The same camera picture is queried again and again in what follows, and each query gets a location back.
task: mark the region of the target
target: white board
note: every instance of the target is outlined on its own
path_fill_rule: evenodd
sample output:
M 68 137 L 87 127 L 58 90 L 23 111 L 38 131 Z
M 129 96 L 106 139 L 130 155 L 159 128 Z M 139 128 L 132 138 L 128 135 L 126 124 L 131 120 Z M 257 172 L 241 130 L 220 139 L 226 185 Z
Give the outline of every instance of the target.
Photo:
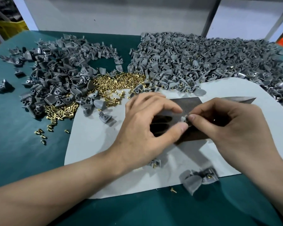
M 277 149 L 283 157 L 283 107 L 260 86 L 245 79 L 227 78 L 202 83 L 201 88 L 207 91 L 206 95 L 200 97 L 202 102 L 214 97 L 257 97 L 253 104 L 263 110 Z M 162 93 L 170 99 L 183 97 L 178 91 L 162 91 Z M 114 121 L 110 126 L 99 120 L 97 110 L 86 118 L 82 109 L 78 109 L 66 151 L 65 165 L 91 157 L 112 145 L 125 117 L 125 103 L 128 101 L 126 97 L 121 105 L 104 111 L 113 116 Z M 132 194 L 177 185 L 181 183 L 180 175 L 186 170 L 199 171 L 200 168 L 204 169 L 211 165 L 216 169 L 219 177 L 239 174 L 239 171 L 222 158 L 211 140 L 189 141 L 179 146 L 171 145 L 158 158 L 162 161 L 162 168 L 153 169 L 144 166 L 136 169 L 112 182 L 91 198 Z
M 207 38 L 263 39 L 283 14 L 283 2 L 221 0 Z

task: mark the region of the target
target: person's left arm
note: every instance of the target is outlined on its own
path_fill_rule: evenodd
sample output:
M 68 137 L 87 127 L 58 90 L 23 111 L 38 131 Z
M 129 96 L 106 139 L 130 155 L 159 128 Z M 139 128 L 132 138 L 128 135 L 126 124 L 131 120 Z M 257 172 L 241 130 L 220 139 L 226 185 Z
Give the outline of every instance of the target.
M 149 163 L 187 129 L 187 124 L 180 122 L 154 137 L 150 123 L 163 109 L 182 112 L 162 94 L 135 96 L 126 104 L 125 120 L 109 149 L 0 187 L 0 225 L 47 225 L 115 179 Z

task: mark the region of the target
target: fingernail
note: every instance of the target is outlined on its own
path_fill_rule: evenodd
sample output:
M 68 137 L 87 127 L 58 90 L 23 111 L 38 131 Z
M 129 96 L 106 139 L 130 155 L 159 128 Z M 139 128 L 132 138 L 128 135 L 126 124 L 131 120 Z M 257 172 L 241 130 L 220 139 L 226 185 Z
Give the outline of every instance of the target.
M 179 125 L 182 133 L 184 133 L 189 127 L 186 122 L 179 122 L 178 125 Z
M 191 115 L 188 116 L 188 119 L 189 119 L 190 121 L 193 121 L 193 120 L 195 119 L 195 117 L 196 117 L 195 114 L 191 114 Z

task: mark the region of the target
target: yellow crate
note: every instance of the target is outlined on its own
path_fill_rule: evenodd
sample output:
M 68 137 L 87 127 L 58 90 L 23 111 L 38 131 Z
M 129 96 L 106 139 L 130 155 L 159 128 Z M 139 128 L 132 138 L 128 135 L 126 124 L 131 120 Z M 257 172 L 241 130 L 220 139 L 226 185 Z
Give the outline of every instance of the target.
M 28 27 L 24 20 L 19 22 L 6 22 L 0 20 L 0 35 L 4 40 L 13 37 L 23 30 L 28 30 Z

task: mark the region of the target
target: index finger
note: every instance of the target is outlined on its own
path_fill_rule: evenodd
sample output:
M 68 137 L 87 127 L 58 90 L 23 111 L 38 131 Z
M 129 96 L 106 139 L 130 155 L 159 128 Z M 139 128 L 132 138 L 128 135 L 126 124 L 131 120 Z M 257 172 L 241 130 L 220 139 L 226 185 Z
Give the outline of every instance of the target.
M 239 107 L 239 102 L 232 102 L 221 98 L 213 98 L 203 104 L 196 106 L 189 114 L 208 114 L 217 112 L 219 115 L 228 115 Z
M 141 113 L 152 121 L 154 116 L 162 110 L 171 110 L 174 113 L 182 113 L 181 107 L 167 98 L 159 98 L 158 100 L 155 100 L 142 109 Z

